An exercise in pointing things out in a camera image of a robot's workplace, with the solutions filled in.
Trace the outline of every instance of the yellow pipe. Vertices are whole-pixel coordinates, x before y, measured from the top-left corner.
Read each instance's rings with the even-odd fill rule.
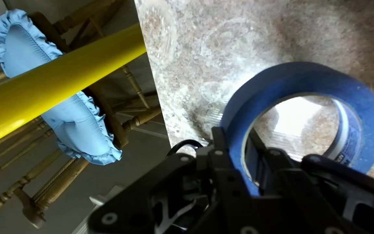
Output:
[[[0,85],[0,138],[144,53],[131,27]]]

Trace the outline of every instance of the blue rag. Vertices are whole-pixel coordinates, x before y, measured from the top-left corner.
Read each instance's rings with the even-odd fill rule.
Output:
[[[0,16],[0,66],[8,79],[56,60],[63,54],[46,41],[26,12],[15,10]],[[107,166],[121,160],[122,151],[113,146],[104,116],[82,92],[42,115],[55,132],[59,147],[74,159]]]

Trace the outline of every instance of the black machine part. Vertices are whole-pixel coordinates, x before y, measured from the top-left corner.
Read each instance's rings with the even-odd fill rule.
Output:
[[[261,197],[251,198],[222,132],[213,137],[196,159],[168,157],[96,210],[90,233],[374,233],[374,179],[317,155],[295,163],[261,147],[251,173]]]

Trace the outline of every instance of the blue tape roll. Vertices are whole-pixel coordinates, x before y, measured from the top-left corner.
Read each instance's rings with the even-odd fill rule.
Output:
[[[228,103],[221,120],[233,164],[254,197],[259,196],[259,189],[247,176],[243,153],[251,125],[273,106],[302,95],[331,98],[339,110],[338,134],[325,157],[363,173],[374,164],[374,94],[355,79],[324,66],[277,66],[243,85]]]

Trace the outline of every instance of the marble surface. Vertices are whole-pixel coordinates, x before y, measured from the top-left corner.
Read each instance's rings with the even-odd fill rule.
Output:
[[[281,63],[320,63],[374,92],[374,2],[135,4],[172,146],[187,138],[208,142],[235,90]]]

